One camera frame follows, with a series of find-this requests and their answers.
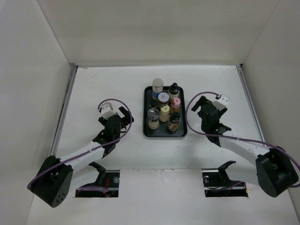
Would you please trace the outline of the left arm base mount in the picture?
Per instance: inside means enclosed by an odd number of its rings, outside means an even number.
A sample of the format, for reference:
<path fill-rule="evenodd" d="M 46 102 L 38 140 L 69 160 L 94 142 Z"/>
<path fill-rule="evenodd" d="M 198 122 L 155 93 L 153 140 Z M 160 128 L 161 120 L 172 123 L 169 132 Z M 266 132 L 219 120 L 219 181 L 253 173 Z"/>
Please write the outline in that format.
<path fill-rule="evenodd" d="M 119 197 L 120 170 L 106 170 L 96 162 L 89 166 L 98 172 L 96 180 L 78 187 L 75 191 L 76 198 L 116 198 Z"/>

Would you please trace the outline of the black cap white bottle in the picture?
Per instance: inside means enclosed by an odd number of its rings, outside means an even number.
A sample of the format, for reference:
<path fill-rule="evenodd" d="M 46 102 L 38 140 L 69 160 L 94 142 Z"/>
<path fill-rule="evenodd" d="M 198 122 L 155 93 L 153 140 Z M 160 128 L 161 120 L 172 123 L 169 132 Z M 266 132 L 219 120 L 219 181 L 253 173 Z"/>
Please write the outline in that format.
<path fill-rule="evenodd" d="M 180 88 L 176 82 L 169 86 L 168 95 L 169 102 L 172 102 L 174 98 L 178 98 L 180 93 Z"/>

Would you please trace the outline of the silver lid blue-label jar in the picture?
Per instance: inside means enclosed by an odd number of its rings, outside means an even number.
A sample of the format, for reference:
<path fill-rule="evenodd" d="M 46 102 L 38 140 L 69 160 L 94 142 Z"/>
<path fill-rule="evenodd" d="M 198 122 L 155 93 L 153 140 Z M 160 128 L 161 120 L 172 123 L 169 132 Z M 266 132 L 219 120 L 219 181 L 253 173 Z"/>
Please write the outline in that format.
<path fill-rule="evenodd" d="M 159 94 L 163 91 L 163 80 L 160 78 L 156 78 L 152 82 L 152 97 L 157 99 Z"/>

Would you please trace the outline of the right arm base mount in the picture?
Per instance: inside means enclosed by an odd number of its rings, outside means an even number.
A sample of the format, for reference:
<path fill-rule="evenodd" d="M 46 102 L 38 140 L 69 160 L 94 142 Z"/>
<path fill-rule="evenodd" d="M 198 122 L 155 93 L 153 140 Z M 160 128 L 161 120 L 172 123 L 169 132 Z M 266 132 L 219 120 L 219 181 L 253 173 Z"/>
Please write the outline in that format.
<path fill-rule="evenodd" d="M 230 180 L 225 171 L 235 163 L 231 160 L 218 168 L 202 170 L 204 195 L 206 197 L 248 197 L 245 182 Z"/>

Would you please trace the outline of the yellow cap spice bottle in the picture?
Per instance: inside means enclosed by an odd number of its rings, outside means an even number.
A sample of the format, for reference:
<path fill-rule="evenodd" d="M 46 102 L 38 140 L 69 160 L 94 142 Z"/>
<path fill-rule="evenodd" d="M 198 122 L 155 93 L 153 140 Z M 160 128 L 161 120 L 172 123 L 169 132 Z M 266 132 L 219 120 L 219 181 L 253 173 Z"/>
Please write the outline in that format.
<path fill-rule="evenodd" d="M 167 122 L 169 120 L 169 111 L 170 111 L 170 107 L 169 105 L 163 105 L 160 108 L 160 116 L 159 116 L 159 120 L 161 122 Z"/>

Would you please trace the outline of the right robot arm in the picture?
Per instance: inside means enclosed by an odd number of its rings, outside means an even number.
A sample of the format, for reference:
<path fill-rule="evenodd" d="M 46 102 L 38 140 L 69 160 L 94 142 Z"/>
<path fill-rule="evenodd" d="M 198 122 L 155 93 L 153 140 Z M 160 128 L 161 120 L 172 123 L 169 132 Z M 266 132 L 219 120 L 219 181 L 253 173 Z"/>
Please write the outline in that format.
<path fill-rule="evenodd" d="M 296 170 L 300 165 L 284 149 L 263 141 L 238 137 L 232 129 L 220 122 L 227 111 L 229 97 L 216 94 L 211 101 L 198 94 L 199 99 L 191 108 L 202 119 L 200 135 L 218 147 L 230 150 L 250 162 L 255 172 L 233 169 L 234 160 L 218 168 L 217 180 L 222 190 L 234 187 L 241 182 L 259 186 L 264 193 L 277 197 L 289 188 L 298 188 L 299 177 Z"/>

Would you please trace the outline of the pink cap spice bottle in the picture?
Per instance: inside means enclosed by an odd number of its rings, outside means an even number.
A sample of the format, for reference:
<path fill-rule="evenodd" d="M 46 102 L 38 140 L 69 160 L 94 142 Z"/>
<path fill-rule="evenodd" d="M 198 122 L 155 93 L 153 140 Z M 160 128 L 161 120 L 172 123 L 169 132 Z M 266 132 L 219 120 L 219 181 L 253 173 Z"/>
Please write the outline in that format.
<path fill-rule="evenodd" d="M 170 104 L 170 114 L 180 112 L 181 100 L 178 97 L 174 97 Z"/>

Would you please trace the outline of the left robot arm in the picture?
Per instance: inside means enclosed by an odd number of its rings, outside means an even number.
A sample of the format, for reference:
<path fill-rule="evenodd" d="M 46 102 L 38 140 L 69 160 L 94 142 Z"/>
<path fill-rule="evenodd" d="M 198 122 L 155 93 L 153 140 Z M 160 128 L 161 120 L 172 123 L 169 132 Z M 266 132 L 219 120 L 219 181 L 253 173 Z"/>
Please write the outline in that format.
<path fill-rule="evenodd" d="M 134 118 L 126 105 L 119 107 L 122 116 L 113 110 L 109 102 L 101 105 L 98 110 L 99 122 L 104 127 L 100 133 L 85 147 L 68 156 L 47 157 L 35 178 L 27 185 L 30 192 L 52 208 L 59 206 L 67 197 L 73 175 L 88 165 L 97 170 L 89 175 L 90 184 L 79 187 L 76 193 L 109 191 L 109 184 L 105 182 L 106 169 L 97 160 L 107 157 L 115 149 L 120 139 L 128 133 Z"/>

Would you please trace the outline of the black cap brown spice bottle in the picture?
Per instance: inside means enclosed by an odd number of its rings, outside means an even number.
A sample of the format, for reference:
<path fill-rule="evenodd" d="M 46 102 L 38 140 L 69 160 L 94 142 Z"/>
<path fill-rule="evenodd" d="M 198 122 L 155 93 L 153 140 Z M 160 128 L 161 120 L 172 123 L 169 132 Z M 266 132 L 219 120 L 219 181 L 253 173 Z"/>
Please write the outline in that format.
<path fill-rule="evenodd" d="M 171 132 L 176 132 L 179 129 L 181 122 L 181 117 L 178 112 L 171 113 L 169 115 L 169 121 L 168 121 L 168 130 Z"/>

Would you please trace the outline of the red label lid jar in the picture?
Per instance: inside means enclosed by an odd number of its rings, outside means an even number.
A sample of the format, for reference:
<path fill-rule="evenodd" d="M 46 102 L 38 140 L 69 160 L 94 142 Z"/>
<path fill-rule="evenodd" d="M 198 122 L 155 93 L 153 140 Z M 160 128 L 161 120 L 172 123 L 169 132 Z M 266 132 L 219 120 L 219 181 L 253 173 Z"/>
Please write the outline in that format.
<path fill-rule="evenodd" d="M 165 106 L 165 105 L 168 105 L 169 103 L 169 95 L 168 93 L 166 92 L 161 92 L 159 93 L 158 97 L 157 97 L 157 100 L 158 100 L 158 108 L 161 109 L 161 107 Z"/>

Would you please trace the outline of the small dark pepper bottle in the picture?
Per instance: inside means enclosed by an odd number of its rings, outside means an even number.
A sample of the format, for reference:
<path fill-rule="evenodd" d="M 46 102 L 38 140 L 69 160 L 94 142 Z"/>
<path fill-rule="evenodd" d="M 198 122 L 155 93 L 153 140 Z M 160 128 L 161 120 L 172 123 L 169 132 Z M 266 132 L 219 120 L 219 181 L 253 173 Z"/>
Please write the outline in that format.
<path fill-rule="evenodd" d="M 157 109 L 157 107 L 158 107 L 158 102 L 157 102 L 157 100 L 156 100 L 156 99 L 152 99 L 152 100 L 150 101 L 150 108 L 151 108 L 151 109 Z"/>

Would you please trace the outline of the black plastic tray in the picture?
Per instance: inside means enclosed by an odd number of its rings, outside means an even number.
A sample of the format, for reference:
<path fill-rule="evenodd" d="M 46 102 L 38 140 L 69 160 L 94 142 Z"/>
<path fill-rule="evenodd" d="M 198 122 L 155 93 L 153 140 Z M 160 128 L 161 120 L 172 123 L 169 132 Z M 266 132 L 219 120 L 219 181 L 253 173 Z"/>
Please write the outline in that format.
<path fill-rule="evenodd" d="M 185 98 L 184 91 L 179 87 L 179 99 L 181 100 L 180 104 L 180 124 L 179 129 L 175 132 L 172 132 L 168 129 L 168 123 L 159 122 L 160 125 L 158 129 L 152 130 L 148 126 L 148 110 L 150 109 L 150 101 L 152 100 L 152 86 L 148 86 L 144 89 L 144 109 L 143 109 L 143 133 L 146 137 L 149 138 L 180 138 L 185 137 L 188 132 L 187 123 L 185 119 L 186 107 L 185 107 Z"/>

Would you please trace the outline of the clear dome lid jar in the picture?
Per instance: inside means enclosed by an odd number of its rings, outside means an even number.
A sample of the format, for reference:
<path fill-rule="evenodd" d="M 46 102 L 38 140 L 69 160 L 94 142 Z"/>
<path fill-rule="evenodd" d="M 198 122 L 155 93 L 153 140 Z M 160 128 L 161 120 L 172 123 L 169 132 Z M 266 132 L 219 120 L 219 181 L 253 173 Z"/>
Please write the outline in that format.
<path fill-rule="evenodd" d="M 148 110 L 148 127 L 156 130 L 159 127 L 160 112 L 158 109 L 151 108 Z"/>

